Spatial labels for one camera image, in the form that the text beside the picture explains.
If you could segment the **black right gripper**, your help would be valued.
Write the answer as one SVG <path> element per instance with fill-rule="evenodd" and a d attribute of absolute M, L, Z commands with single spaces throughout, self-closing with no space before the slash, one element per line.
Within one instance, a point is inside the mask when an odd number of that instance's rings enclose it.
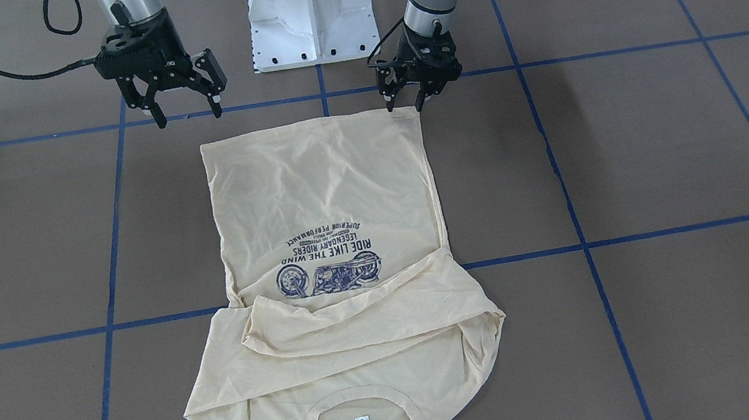
<path fill-rule="evenodd" d="M 215 118 L 223 114 L 220 94 L 227 79 L 211 50 L 192 59 L 187 54 L 166 8 L 146 22 L 109 28 L 94 69 L 107 80 L 115 80 L 129 107 L 143 106 L 159 129 L 168 118 L 155 100 L 156 94 L 141 95 L 134 81 L 155 84 L 153 91 L 190 88 L 205 95 Z"/>

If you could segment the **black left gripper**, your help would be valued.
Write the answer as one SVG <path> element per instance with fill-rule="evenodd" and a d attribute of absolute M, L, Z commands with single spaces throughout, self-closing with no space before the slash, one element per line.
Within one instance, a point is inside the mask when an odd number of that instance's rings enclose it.
<path fill-rule="evenodd" d="M 407 83 L 419 85 L 415 106 L 421 113 L 430 97 L 441 94 L 447 83 L 459 79 L 462 66 L 457 60 L 456 45 L 450 32 L 442 30 L 439 19 L 433 20 L 427 36 L 405 28 L 395 57 L 374 62 L 378 93 L 385 99 L 388 112 L 394 111 L 396 97 Z"/>

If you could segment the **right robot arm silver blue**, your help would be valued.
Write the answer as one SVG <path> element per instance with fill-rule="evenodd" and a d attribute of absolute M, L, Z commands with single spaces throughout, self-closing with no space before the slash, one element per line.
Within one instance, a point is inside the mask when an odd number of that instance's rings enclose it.
<path fill-rule="evenodd" d="M 162 0 L 98 0 L 111 25 L 103 38 L 94 69 L 119 87 L 131 109 L 141 109 L 159 129 L 167 117 L 155 97 L 163 91 L 191 89 L 222 116 L 221 92 L 228 78 L 213 52 L 189 56 Z"/>

